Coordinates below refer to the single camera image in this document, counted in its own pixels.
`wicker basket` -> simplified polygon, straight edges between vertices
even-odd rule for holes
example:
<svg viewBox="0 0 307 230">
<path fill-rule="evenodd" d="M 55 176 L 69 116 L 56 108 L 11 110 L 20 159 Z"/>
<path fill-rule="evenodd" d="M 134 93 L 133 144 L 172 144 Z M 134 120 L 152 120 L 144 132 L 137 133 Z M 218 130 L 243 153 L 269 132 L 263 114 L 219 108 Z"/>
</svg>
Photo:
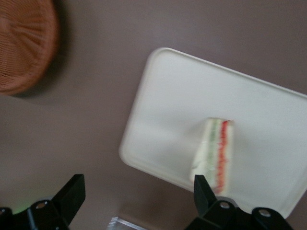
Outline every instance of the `wicker basket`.
<svg viewBox="0 0 307 230">
<path fill-rule="evenodd" d="M 58 30 L 52 0 L 0 0 L 0 94 L 23 92 L 42 77 Z"/>
</svg>

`brown table surface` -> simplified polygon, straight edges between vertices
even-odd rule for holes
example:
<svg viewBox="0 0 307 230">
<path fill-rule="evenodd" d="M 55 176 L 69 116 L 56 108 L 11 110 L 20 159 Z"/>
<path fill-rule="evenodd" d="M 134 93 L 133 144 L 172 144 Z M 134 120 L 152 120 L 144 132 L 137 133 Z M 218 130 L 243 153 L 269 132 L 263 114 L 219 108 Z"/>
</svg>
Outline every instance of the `brown table surface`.
<svg viewBox="0 0 307 230">
<path fill-rule="evenodd" d="M 150 230 L 175 230 L 196 217 L 191 192 L 118 156 L 156 48 L 307 94 L 306 1 L 63 2 L 54 1 L 62 36 L 46 76 L 23 95 L 0 97 L 0 206 L 15 212 L 84 173 L 87 198 L 72 230 L 103 230 L 117 215 Z M 288 218 L 294 229 L 306 229 L 306 213 L 305 194 Z"/>
</svg>

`cutting board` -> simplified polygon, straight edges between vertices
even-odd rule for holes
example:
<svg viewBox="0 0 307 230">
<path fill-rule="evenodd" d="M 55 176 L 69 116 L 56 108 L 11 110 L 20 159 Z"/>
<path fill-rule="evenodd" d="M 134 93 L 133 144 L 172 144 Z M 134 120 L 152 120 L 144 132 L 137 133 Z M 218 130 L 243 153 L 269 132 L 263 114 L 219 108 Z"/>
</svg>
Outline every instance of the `cutting board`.
<svg viewBox="0 0 307 230">
<path fill-rule="evenodd" d="M 246 212 L 286 218 L 307 189 L 307 96 L 197 57 L 160 48 L 148 58 L 122 160 L 193 191 L 189 173 L 208 117 L 234 121 L 227 197 Z"/>
</svg>

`red filling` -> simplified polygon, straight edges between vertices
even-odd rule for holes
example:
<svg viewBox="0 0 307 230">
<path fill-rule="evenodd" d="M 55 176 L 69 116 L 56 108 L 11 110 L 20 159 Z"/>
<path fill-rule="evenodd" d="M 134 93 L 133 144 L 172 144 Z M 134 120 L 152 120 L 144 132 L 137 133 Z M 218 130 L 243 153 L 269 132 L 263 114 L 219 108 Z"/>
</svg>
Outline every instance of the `red filling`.
<svg viewBox="0 0 307 230">
<path fill-rule="evenodd" d="M 221 142 L 219 143 L 219 150 L 218 150 L 218 166 L 217 166 L 217 186 L 216 192 L 220 193 L 223 190 L 225 185 L 225 165 L 227 163 L 227 159 L 225 157 L 225 149 L 227 145 L 227 125 L 228 121 L 222 122 L 221 128 Z"/>
</svg>

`screw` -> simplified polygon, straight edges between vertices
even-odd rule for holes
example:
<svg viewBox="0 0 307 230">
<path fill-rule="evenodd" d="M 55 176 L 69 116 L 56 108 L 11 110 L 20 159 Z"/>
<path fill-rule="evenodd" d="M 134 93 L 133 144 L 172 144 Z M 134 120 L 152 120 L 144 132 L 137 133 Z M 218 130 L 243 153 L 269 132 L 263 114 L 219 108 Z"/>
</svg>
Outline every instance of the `screw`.
<svg viewBox="0 0 307 230">
<path fill-rule="evenodd" d="M 265 209 L 260 209 L 260 210 L 259 210 L 259 213 L 260 213 L 262 216 L 264 216 L 264 217 L 270 217 L 270 216 L 271 216 L 270 212 L 269 212 L 268 210 L 265 210 Z"/>
<path fill-rule="evenodd" d="M 45 207 L 46 206 L 46 204 L 48 204 L 48 202 L 47 201 L 45 201 L 45 202 L 41 202 L 41 203 L 39 203 L 35 208 L 36 209 L 40 209 L 40 208 L 43 208 L 43 207 Z"/>
<path fill-rule="evenodd" d="M 230 205 L 229 205 L 227 202 L 224 202 L 224 201 L 220 203 L 220 206 L 221 206 L 222 208 L 225 208 L 225 209 L 230 208 Z"/>
</svg>

